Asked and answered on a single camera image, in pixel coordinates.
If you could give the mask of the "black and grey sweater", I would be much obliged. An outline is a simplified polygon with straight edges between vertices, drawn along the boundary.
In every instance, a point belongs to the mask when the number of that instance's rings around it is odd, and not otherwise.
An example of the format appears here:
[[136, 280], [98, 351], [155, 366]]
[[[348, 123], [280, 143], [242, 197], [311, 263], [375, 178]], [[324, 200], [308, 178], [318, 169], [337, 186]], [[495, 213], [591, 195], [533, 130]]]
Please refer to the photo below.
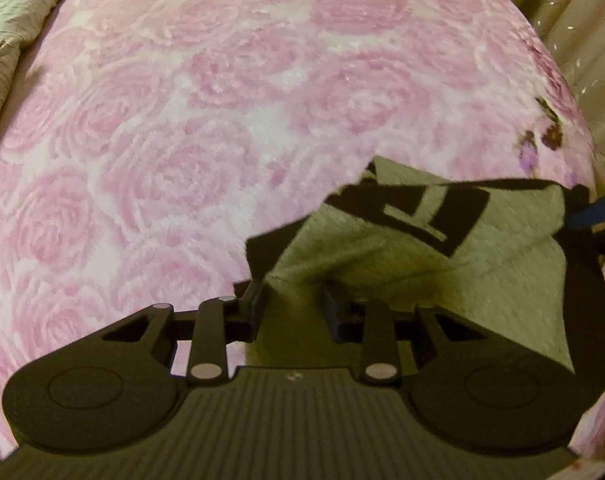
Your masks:
[[582, 184], [449, 181], [384, 157], [306, 217], [248, 238], [250, 274], [293, 302], [334, 281], [410, 311], [435, 304], [605, 388], [605, 279]]

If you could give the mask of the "pink rose blanket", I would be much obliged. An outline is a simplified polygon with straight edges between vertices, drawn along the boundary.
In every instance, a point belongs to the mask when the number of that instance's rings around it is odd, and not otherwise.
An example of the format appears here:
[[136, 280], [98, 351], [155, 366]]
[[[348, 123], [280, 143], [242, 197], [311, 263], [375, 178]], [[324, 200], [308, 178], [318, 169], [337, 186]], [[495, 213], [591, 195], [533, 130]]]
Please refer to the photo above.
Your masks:
[[377, 155], [458, 180], [605, 177], [510, 0], [58, 0], [0, 119], [0, 456], [18, 367], [229, 292], [247, 237]]

